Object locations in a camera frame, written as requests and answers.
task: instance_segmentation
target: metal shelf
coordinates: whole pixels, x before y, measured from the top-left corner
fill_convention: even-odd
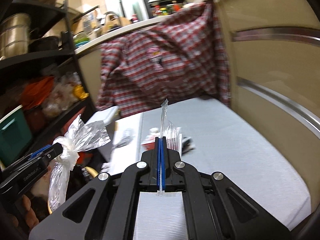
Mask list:
[[[30,52],[23,55],[18,55],[14,57],[9,57],[0,61],[0,73],[5,68],[10,68],[14,66],[20,65],[28,65],[30,63],[35,64],[39,63],[39,61],[55,58],[57,62],[64,62],[68,58],[70,58],[73,54],[73,50],[71,49],[61,49],[61,50],[45,50],[45,51],[37,51]]]

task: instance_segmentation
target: gray tablecloth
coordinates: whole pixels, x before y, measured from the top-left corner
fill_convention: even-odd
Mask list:
[[[160,116],[160,108],[142,114],[141,141],[150,128],[160,127]],[[310,194],[300,175],[262,135],[219,101],[193,98],[172,104],[167,118],[182,127],[184,136],[192,137],[196,149],[182,160],[198,171],[223,172],[289,229],[311,213]],[[186,237],[181,194],[140,194],[134,239]]]

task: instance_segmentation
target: red plaid shirt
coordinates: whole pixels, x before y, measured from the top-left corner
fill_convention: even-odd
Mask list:
[[[143,32],[101,46],[102,86],[97,107],[120,107],[121,116],[197,97],[229,104],[229,71],[217,15],[211,3],[178,11]]]

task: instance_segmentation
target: green storage bin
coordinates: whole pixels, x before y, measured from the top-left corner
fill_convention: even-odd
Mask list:
[[[24,118],[22,105],[0,120],[0,159],[8,167],[31,141],[32,135]]]

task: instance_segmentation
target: white container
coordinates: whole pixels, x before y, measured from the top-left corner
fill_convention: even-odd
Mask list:
[[[91,116],[91,118],[87,121],[87,123],[103,121],[104,124],[106,125],[108,135],[112,142],[113,136],[115,133],[116,118],[117,118],[118,112],[119,112],[118,106],[113,106],[106,110],[95,112],[94,115]],[[104,146],[98,147],[98,151],[102,154],[102,156],[106,159],[106,161],[109,162],[111,151],[112,151],[112,143],[107,143]]]

